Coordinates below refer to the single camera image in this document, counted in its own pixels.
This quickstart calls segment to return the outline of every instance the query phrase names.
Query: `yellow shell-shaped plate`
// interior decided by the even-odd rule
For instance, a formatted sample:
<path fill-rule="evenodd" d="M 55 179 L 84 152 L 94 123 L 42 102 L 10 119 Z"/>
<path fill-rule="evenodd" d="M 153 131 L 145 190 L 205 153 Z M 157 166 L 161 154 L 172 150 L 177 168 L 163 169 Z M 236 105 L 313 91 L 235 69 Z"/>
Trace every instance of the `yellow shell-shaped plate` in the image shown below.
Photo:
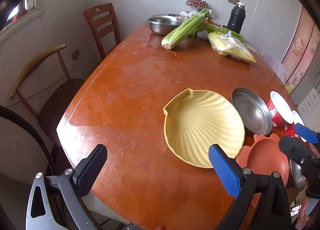
<path fill-rule="evenodd" d="M 234 106 L 220 94 L 188 88 L 163 110 L 165 140 L 182 161 L 212 168 L 208 150 L 215 143 L 229 158 L 238 155 L 244 142 L 244 125 Z"/>

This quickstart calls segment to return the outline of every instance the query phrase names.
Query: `electrical socket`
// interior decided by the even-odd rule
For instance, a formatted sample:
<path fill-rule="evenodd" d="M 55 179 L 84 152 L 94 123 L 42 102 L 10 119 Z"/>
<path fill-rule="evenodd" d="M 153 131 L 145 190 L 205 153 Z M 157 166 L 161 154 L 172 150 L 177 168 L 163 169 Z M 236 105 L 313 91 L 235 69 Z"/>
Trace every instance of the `electrical socket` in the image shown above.
<path fill-rule="evenodd" d="M 80 51 L 79 51 L 79 49 L 76 49 L 75 52 L 73 52 L 73 53 L 71 54 L 71 57 L 72 57 L 72 60 L 73 60 L 73 61 L 76 60 L 79 56 L 80 56 Z"/>
<path fill-rule="evenodd" d="M 239 0 L 228 0 L 229 3 L 235 4 L 237 5 L 237 3 L 239 3 Z"/>

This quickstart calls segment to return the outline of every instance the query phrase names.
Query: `table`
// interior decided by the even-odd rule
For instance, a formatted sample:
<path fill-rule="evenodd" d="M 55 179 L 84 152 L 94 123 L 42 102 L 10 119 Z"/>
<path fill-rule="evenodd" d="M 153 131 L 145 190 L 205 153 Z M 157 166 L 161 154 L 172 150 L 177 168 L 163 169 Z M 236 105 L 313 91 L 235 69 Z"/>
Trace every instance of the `table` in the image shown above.
<path fill-rule="evenodd" d="M 208 41 L 187 38 L 173 49 L 144 24 L 118 45 L 90 75 L 70 103 L 57 132 L 75 167 L 101 143 L 108 159 L 92 191 L 121 216 L 145 229 L 214 229 L 233 197 L 213 169 L 177 158 L 164 140 L 163 107 L 186 88 L 206 89 L 227 99 L 236 87 L 265 102 L 280 93 L 296 110 L 268 64 L 246 64 L 220 56 Z M 280 137 L 283 129 L 274 128 Z M 253 138 L 245 137 L 245 145 Z M 298 194 L 287 187 L 290 202 Z M 253 214 L 250 208 L 242 228 Z"/>

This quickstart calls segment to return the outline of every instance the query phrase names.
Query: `hello kitty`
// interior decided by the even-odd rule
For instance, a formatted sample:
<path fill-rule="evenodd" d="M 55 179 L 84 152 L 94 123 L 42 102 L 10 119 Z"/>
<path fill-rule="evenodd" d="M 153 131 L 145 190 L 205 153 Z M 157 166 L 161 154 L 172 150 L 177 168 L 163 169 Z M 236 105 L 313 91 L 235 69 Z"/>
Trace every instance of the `hello kitty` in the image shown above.
<path fill-rule="evenodd" d="M 313 56 L 316 53 L 319 42 L 317 42 L 316 38 L 313 39 L 310 48 L 310 54 Z"/>
<path fill-rule="evenodd" d="M 294 42 L 294 50 L 292 51 L 292 56 L 296 59 L 298 56 L 302 54 L 302 48 L 304 46 L 304 40 L 298 36 L 296 41 Z"/>
<path fill-rule="evenodd" d="M 296 86 L 298 84 L 298 81 L 302 78 L 303 76 L 303 72 L 301 72 L 301 70 L 298 70 L 294 76 L 293 76 L 293 81 L 291 82 L 291 84 L 293 86 Z"/>

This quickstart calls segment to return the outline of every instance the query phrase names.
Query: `water bottle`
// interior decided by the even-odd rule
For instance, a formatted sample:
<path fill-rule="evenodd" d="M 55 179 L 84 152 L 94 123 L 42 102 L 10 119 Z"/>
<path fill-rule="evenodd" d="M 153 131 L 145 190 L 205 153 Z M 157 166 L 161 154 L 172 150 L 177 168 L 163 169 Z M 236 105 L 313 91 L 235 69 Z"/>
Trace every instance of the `water bottle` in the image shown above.
<path fill-rule="evenodd" d="M 232 9 L 230 19 L 227 28 L 240 33 L 244 19 L 245 19 L 245 5 L 242 3 L 237 3 L 237 5 Z"/>

